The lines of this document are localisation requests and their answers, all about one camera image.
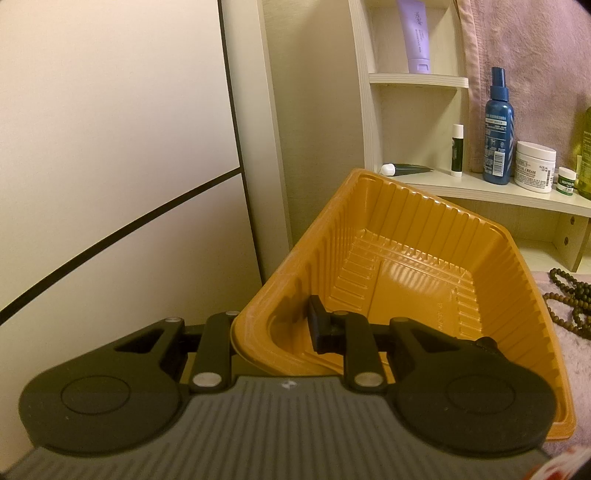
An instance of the bead necklace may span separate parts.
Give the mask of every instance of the bead necklace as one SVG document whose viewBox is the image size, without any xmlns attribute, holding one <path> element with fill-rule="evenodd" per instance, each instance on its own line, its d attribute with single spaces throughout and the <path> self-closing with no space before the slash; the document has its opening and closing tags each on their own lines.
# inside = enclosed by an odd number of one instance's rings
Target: bead necklace
<svg viewBox="0 0 591 480">
<path fill-rule="evenodd" d="M 542 298 L 546 302 L 550 317 L 556 325 L 573 332 L 575 335 L 591 340 L 591 285 L 577 280 L 568 272 L 553 268 L 550 270 L 550 280 L 567 296 L 557 293 L 544 293 Z M 558 277 L 568 281 L 572 287 L 562 283 Z M 556 315 L 548 306 L 548 300 L 556 300 L 573 308 L 573 322 L 567 322 Z"/>
</svg>

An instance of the spray nozzle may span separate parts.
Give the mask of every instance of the spray nozzle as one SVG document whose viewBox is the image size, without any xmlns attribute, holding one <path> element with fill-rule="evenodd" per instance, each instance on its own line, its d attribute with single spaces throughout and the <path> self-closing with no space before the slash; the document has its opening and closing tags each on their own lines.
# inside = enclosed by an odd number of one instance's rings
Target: spray nozzle
<svg viewBox="0 0 591 480">
<path fill-rule="evenodd" d="M 505 69 L 501 67 L 492 68 L 491 98 L 509 101 L 509 89 L 505 86 Z"/>
</svg>

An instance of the blue spray bottle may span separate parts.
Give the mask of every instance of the blue spray bottle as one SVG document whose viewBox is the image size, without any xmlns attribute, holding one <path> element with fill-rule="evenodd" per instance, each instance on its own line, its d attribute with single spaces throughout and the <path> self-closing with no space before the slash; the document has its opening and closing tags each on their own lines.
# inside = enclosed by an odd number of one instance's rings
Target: blue spray bottle
<svg viewBox="0 0 591 480">
<path fill-rule="evenodd" d="M 486 103 L 483 178 L 498 185 L 509 183 L 513 147 L 513 107 L 505 86 L 505 69 L 492 68 L 491 99 Z"/>
</svg>

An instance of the shelf bracket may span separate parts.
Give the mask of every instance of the shelf bracket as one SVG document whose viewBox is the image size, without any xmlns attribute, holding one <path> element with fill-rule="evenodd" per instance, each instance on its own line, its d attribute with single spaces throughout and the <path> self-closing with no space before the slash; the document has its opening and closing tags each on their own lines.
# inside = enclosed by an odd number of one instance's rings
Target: shelf bracket
<svg viewBox="0 0 591 480">
<path fill-rule="evenodd" d="M 552 243 L 558 250 L 563 264 L 576 272 L 583 257 L 591 233 L 591 220 L 580 215 L 561 213 Z"/>
</svg>

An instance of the green bottle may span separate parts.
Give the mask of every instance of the green bottle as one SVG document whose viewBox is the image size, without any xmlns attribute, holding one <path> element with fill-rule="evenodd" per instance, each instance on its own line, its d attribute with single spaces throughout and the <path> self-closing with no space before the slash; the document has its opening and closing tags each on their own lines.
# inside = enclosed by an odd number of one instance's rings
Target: green bottle
<svg viewBox="0 0 591 480">
<path fill-rule="evenodd" d="M 591 200 L 591 107 L 585 113 L 583 126 L 583 159 L 579 174 L 579 194 Z"/>
</svg>

